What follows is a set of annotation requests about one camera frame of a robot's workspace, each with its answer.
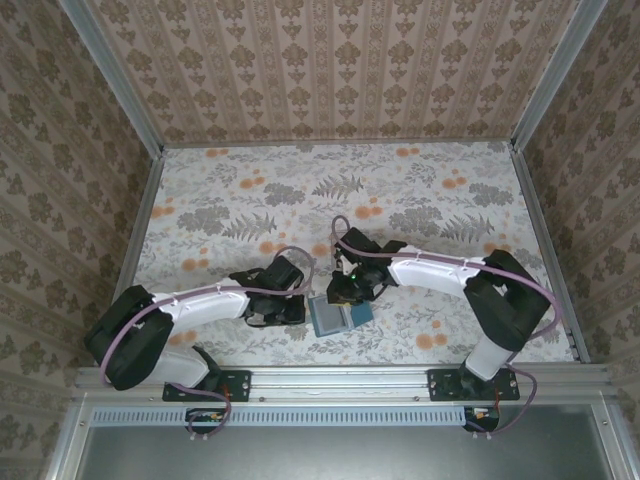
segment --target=damask wallpaper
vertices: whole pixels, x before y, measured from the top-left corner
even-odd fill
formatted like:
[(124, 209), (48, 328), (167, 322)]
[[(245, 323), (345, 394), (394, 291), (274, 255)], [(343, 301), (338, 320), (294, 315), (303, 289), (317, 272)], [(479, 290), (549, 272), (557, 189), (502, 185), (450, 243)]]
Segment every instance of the damask wallpaper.
[(507, 138), (577, 0), (90, 0), (166, 144)]
[[(297, 245), (316, 260), (311, 295), (324, 295), (337, 214), (381, 245), (396, 239), (468, 257), (511, 251), (548, 285), (506, 142), (168, 149), (164, 157), (135, 277), (150, 291), (209, 285)], [(287, 255), (308, 275), (302, 255)], [(481, 335), (466, 300), (433, 290), (389, 289), (373, 309), (372, 322), (322, 338), (309, 324), (255, 329), (236, 318), (169, 343), (195, 342), (234, 366), (458, 364)], [(558, 328), (517, 360), (573, 357)]]
[(640, 445), (640, 2), (610, 0), (525, 150), (595, 361)]
[(0, 1), (0, 478), (37, 478), (148, 154), (55, 1)]

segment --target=floral table surface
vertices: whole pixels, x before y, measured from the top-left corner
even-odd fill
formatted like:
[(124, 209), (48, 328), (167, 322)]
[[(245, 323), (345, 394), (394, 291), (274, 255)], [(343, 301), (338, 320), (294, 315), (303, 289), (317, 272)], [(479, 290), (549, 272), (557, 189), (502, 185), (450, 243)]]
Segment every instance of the floral table surface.
[[(233, 147), (164, 156), (135, 279), (150, 291), (215, 283), (266, 267), (279, 248), (298, 245), (316, 258), (313, 295), (321, 295), (337, 214), (381, 244), (398, 239), (458, 256), (509, 250), (548, 286), (506, 143)], [(302, 256), (290, 258), (308, 267)], [(481, 334), (465, 300), (430, 290), (389, 289), (374, 313), (358, 329), (323, 338), (309, 324), (252, 329), (227, 319), (170, 342), (199, 344), (223, 365), (459, 363)], [(559, 328), (528, 344), (518, 360), (573, 357)]]

